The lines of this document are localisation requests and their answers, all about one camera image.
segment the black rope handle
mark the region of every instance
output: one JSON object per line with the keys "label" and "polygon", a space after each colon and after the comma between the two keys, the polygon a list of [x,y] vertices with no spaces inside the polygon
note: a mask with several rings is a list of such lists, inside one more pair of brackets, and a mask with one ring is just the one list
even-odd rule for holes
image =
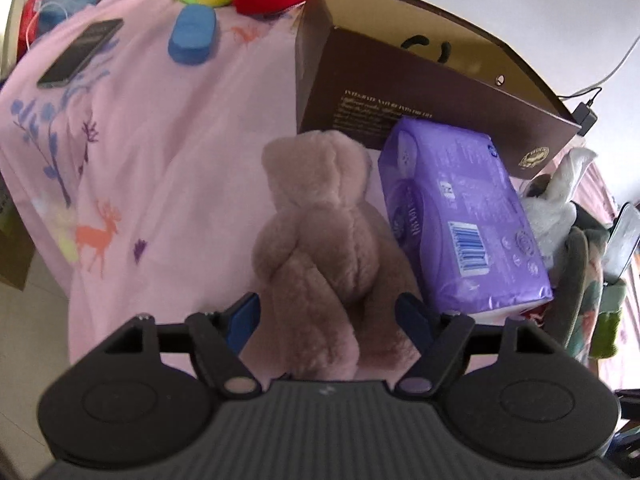
{"label": "black rope handle", "polygon": [[[421,34],[416,34],[415,36],[404,40],[400,45],[400,48],[404,48],[406,50],[414,45],[428,46],[429,43],[429,38],[427,38],[426,36],[422,36]],[[449,41],[445,41],[440,45],[440,57],[438,58],[438,63],[445,64],[449,60],[450,56],[451,44],[449,43]]]}

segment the power adapter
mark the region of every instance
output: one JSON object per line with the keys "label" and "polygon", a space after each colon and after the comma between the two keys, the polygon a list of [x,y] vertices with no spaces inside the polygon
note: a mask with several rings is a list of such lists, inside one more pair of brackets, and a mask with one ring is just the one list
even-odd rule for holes
{"label": "power adapter", "polygon": [[598,116],[591,110],[591,105],[584,103],[578,105],[572,116],[574,117],[574,121],[580,124],[578,135],[581,137],[584,137],[598,120]]}

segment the gold round logo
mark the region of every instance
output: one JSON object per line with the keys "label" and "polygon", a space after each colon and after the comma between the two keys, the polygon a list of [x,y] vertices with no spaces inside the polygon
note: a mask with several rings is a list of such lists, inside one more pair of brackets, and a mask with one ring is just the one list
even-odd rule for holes
{"label": "gold round logo", "polygon": [[542,146],[531,150],[527,155],[522,157],[522,160],[518,164],[521,168],[533,168],[546,159],[549,154],[549,148]]}

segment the ribbed black surface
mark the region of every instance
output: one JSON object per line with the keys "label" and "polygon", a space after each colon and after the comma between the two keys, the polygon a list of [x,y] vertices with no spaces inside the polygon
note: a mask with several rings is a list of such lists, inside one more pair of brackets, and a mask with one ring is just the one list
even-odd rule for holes
{"label": "ribbed black surface", "polygon": [[136,470],[56,463],[41,480],[619,479],[599,460],[523,470],[462,446],[425,403],[397,400],[381,383],[276,382],[229,402],[188,449]]}

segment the white wall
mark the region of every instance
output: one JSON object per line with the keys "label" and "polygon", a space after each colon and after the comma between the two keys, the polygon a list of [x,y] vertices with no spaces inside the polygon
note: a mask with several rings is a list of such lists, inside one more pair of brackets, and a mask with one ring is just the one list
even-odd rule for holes
{"label": "white wall", "polygon": [[[509,43],[559,94],[601,79],[640,33],[640,0],[426,1]],[[587,135],[620,203],[640,200],[639,83],[640,46],[595,102],[598,122]]]}

